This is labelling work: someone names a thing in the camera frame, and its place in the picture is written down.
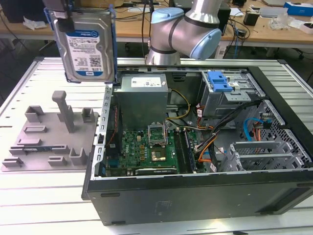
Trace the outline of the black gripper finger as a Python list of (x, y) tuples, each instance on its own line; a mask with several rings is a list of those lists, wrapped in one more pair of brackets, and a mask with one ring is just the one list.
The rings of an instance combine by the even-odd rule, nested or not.
[(71, 0), (45, 0), (45, 16), (52, 30), (54, 26), (50, 13), (58, 20), (60, 32), (73, 32), (75, 29), (71, 11)]

